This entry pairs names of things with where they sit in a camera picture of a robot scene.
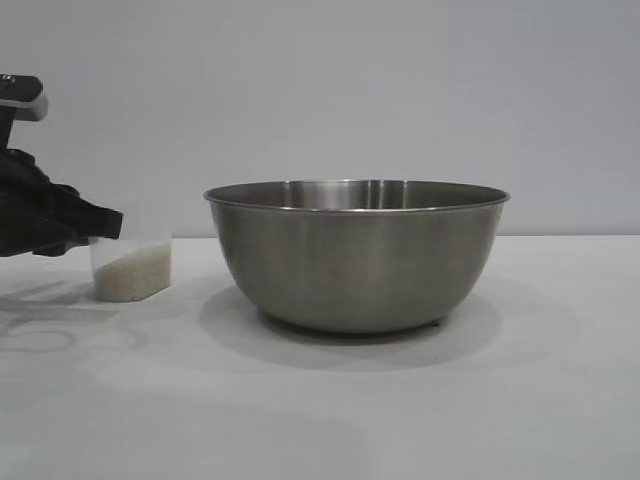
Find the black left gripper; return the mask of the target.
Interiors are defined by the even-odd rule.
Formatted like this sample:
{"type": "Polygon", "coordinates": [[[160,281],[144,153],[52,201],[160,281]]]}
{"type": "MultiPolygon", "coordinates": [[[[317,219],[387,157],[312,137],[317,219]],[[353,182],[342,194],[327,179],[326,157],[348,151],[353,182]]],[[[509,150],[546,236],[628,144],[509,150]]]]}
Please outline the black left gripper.
{"type": "Polygon", "coordinates": [[[94,238],[119,238],[123,214],[52,182],[32,155],[1,152],[1,255],[59,257],[94,238]]]}

